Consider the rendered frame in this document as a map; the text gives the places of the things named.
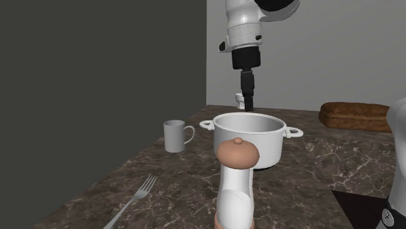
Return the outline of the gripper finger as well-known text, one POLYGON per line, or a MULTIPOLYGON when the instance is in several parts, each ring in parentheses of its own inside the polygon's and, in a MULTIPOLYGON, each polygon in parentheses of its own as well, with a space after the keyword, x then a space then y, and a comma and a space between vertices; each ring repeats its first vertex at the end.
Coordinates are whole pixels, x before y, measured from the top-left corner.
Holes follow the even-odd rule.
POLYGON ((241 71, 241 92, 244 97, 246 111, 253 111, 254 74, 252 70, 241 71))

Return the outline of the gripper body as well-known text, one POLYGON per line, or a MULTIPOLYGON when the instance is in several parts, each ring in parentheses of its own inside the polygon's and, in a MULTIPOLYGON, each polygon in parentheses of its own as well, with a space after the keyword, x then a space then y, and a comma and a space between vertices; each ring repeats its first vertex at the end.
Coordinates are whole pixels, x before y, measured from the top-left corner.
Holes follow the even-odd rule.
POLYGON ((235 70, 250 70, 261 65, 258 46, 242 47, 232 51, 232 67, 235 70))

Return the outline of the white cooking pot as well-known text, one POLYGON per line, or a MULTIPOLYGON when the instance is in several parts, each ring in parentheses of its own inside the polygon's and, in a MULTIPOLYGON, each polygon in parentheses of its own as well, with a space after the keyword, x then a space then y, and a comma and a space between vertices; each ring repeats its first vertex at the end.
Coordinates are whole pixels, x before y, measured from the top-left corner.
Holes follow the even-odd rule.
POLYGON ((253 143, 260 155, 255 169, 269 168, 279 162, 283 139, 303 136, 302 130, 288 127, 279 118, 260 113, 224 113, 212 120, 201 121, 199 126, 214 132, 214 150, 223 141, 236 137, 253 143))

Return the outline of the grey mug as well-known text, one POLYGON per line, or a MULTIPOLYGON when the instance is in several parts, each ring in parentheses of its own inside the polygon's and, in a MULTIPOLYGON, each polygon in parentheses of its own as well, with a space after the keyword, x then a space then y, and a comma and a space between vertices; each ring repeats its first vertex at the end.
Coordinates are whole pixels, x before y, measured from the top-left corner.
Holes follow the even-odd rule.
POLYGON ((195 128, 186 126, 183 120, 168 120, 164 122, 164 143, 165 150, 169 153, 179 153, 185 150, 185 145, 193 140, 195 136, 195 128), (185 140, 185 130, 192 129, 191 138, 185 140))

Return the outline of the white and tan pepper mill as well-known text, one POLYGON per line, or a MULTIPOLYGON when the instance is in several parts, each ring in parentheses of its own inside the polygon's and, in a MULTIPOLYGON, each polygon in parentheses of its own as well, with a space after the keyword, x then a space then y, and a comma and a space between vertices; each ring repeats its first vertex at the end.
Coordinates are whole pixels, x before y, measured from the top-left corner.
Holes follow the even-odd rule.
POLYGON ((221 178, 214 229, 254 229, 253 167, 260 158, 257 147, 240 137, 217 148, 221 178))

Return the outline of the brown bread loaf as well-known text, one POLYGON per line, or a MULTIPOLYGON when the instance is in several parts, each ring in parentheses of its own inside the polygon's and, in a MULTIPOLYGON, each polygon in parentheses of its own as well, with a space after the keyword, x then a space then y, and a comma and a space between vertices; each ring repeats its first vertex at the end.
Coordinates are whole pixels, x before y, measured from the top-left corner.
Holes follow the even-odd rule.
POLYGON ((389 106, 373 103, 327 102, 318 118, 327 128, 390 133, 386 121, 389 106))

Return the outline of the silver fork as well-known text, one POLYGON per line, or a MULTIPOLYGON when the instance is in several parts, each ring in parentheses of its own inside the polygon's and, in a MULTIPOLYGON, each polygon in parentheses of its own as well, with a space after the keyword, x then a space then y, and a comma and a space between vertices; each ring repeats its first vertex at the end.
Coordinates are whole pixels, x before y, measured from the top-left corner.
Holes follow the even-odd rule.
POLYGON ((130 199, 125 206, 105 225, 103 229, 111 229, 115 222, 120 218, 120 216, 123 214, 123 212, 126 210, 126 208, 135 200, 144 198, 152 189, 154 186, 155 182, 157 180, 157 176, 149 175, 145 182, 141 185, 141 187, 136 191, 136 193, 133 195, 132 199, 130 199))

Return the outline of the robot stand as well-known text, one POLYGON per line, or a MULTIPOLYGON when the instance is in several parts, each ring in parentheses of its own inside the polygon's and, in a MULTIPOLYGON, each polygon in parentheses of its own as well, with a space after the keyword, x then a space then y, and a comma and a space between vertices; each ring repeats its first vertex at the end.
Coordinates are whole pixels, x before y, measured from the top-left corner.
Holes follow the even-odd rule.
POLYGON ((375 229, 381 219, 384 198, 332 191, 354 229, 375 229))

